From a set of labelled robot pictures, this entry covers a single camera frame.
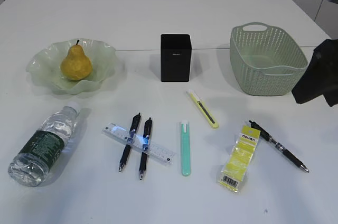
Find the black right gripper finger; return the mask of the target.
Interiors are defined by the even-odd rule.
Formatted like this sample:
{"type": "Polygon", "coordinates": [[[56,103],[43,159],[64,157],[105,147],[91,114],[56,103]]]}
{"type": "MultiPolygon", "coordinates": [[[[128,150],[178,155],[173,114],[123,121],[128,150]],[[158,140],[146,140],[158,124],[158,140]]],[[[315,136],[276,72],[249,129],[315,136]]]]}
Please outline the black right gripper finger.
{"type": "Polygon", "coordinates": [[[337,86],[326,87],[323,90],[325,101],[330,107],[338,104],[338,88],[337,86]]]}
{"type": "Polygon", "coordinates": [[[337,86],[337,39],[326,39],[314,49],[311,61],[292,94],[298,104],[304,104],[323,96],[323,90],[331,86],[337,86]]]}

